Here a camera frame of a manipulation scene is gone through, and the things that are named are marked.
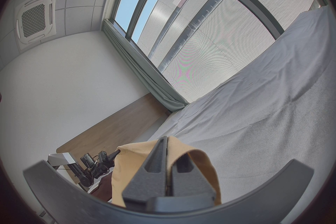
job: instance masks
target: air conditioner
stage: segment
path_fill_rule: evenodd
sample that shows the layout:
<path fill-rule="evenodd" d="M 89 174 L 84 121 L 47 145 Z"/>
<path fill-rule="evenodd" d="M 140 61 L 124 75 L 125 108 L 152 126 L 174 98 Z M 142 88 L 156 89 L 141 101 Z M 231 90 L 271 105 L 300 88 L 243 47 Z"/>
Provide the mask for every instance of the air conditioner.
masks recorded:
<path fill-rule="evenodd" d="M 16 39 L 20 51 L 56 34 L 55 1 L 26 0 L 15 7 Z"/>

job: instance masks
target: brown cloth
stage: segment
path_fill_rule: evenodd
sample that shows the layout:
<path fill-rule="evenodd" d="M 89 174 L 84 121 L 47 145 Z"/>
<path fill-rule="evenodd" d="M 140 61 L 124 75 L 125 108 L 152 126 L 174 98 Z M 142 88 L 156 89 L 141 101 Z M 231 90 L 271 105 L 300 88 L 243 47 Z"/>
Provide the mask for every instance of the brown cloth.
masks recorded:
<path fill-rule="evenodd" d="M 112 175 L 112 204 L 125 207 L 121 193 L 136 174 L 157 140 L 143 143 L 133 143 L 119 146 L 120 153 L 116 156 Z M 170 171 L 173 164 L 184 154 L 194 161 L 196 166 L 215 189 L 217 195 L 215 205 L 221 204 L 221 191 L 215 168 L 205 152 L 192 146 L 183 144 L 176 137 L 168 137 L 167 145 L 167 184 L 170 184 Z"/>
<path fill-rule="evenodd" d="M 101 178 L 98 187 L 96 187 L 92 192 L 91 195 L 95 196 L 96 198 L 102 201 L 109 201 L 112 198 L 112 187 L 111 187 L 111 178 L 112 173 Z"/>

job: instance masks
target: gray curtain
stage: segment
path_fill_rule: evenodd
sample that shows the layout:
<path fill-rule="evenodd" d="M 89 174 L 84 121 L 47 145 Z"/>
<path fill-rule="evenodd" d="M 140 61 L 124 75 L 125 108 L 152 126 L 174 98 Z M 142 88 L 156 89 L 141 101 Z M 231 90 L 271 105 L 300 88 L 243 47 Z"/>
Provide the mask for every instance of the gray curtain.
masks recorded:
<path fill-rule="evenodd" d="M 109 20 L 103 21 L 103 31 L 127 65 L 161 104 L 170 111 L 182 109 L 189 104 L 150 63 L 140 49 L 126 40 Z"/>

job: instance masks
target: bed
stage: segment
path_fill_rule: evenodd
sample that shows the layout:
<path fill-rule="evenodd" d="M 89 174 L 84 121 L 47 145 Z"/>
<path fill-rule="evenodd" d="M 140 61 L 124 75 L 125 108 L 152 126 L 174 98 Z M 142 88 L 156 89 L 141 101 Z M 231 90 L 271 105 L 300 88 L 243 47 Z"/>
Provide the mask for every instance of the bed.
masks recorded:
<path fill-rule="evenodd" d="M 266 51 L 205 96 L 170 115 L 149 139 L 175 136 L 204 150 L 222 202 L 253 190 L 295 158 L 314 168 L 291 223 L 336 159 L 336 20 L 325 6 L 301 13 Z"/>

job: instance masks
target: wooden board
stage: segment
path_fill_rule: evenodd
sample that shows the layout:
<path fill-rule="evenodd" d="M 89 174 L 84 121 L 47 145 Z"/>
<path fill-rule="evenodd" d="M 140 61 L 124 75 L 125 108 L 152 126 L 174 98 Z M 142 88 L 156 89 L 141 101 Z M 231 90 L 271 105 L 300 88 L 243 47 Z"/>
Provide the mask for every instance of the wooden board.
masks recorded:
<path fill-rule="evenodd" d="M 118 146 L 128 144 L 141 135 L 166 111 L 167 108 L 149 93 L 77 135 L 56 152 L 71 152 L 85 169 L 80 160 L 84 154 L 89 153 L 93 157 L 100 151 L 106 151 L 108 155 L 113 153 Z M 68 173 L 78 184 L 74 173 Z"/>

